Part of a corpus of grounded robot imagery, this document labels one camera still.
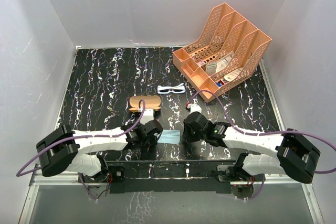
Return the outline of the brown glasses case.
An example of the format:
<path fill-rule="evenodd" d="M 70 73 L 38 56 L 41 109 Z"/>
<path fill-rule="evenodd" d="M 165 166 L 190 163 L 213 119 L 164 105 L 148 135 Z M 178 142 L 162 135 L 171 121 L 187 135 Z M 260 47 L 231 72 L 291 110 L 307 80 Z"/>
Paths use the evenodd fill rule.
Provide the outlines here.
<path fill-rule="evenodd" d="M 144 101 L 146 109 L 153 109 L 154 111 L 161 109 L 161 98 L 158 95 L 136 95 L 129 99 L 129 111 L 138 112 L 139 108 L 143 108 L 141 100 Z"/>

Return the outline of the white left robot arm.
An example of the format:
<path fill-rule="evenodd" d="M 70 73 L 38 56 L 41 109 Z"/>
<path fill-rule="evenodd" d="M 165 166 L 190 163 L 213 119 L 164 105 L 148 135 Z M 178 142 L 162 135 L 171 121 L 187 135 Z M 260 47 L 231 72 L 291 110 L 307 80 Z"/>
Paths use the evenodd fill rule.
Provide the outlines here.
<path fill-rule="evenodd" d="M 163 132 L 157 120 L 136 126 L 124 125 L 107 131 L 78 131 L 61 125 L 36 144 L 42 175 L 53 177 L 62 172 L 76 172 L 104 181 L 108 168 L 103 151 L 124 151 L 155 146 Z"/>

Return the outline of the light blue cleaning cloth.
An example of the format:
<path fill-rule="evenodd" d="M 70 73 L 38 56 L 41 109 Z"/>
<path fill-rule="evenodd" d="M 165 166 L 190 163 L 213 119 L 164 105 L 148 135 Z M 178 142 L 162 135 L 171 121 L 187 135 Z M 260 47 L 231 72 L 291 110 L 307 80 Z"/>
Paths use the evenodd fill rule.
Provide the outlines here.
<path fill-rule="evenodd" d="M 179 130 L 163 130 L 158 143 L 162 144 L 179 144 L 181 132 Z"/>

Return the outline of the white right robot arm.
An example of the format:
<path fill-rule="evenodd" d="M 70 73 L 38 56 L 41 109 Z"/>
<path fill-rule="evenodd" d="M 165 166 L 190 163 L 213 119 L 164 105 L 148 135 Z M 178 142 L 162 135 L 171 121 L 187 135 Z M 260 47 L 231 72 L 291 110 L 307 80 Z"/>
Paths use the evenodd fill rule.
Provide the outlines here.
<path fill-rule="evenodd" d="M 228 122 L 213 123 L 197 111 L 184 120 L 183 139 L 187 142 L 203 140 L 214 147 L 246 150 L 239 155 L 234 166 L 223 172 L 229 179 L 247 180 L 259 174 L 279 174 L 309 184 L 320 157 L 320 151 L 298 131 L 244 131 Z"/>

